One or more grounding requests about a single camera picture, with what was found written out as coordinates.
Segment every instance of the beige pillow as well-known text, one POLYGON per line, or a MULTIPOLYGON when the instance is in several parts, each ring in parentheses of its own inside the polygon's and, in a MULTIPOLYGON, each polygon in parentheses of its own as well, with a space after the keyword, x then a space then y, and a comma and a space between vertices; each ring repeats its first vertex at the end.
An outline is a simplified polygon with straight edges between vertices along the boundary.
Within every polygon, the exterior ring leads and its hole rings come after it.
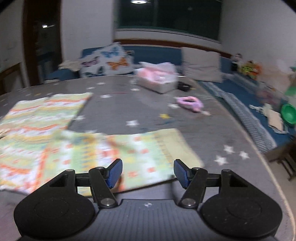
POLYGON ((220 54, 182 47, 183 74, 194 80, 221 83, 220 54))

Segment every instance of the orange butterfly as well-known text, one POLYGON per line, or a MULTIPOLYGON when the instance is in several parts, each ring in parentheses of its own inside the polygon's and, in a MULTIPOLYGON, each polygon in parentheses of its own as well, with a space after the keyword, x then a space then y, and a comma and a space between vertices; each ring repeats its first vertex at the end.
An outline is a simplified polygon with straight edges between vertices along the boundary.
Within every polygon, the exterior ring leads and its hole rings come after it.
POLYGON ((119 62, 107 62, 108 65, 111 66, 112 70, 117 70, 119 66, 129 66, 126 61, 126 58, 122 57, 119 62))

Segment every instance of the dark door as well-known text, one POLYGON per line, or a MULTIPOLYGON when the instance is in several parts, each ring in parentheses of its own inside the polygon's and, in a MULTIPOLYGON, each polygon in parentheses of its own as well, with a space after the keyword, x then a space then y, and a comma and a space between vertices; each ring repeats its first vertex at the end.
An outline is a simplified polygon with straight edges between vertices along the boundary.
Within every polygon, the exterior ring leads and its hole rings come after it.
POLYGON ((24 0, 23 39, 30 85, 42 84, 62 62, 61 0, 24 0))

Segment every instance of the yellow star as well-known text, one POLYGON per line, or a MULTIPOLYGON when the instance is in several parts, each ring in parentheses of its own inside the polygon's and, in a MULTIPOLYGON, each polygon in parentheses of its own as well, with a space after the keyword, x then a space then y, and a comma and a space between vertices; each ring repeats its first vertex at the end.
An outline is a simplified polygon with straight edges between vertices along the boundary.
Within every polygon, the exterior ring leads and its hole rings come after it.
POLYGON ((160 114, 159 117, 165 120, 170 118, 168 114, 160 114))

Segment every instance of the window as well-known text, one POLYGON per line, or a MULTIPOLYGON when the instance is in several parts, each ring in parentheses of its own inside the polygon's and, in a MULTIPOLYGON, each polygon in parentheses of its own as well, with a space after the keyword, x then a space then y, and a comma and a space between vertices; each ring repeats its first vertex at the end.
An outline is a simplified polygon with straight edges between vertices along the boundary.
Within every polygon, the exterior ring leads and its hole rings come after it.
POLYGON ((119 0, 119 28, 173 30, 218 40, 221 7, 221 0, 119 0))

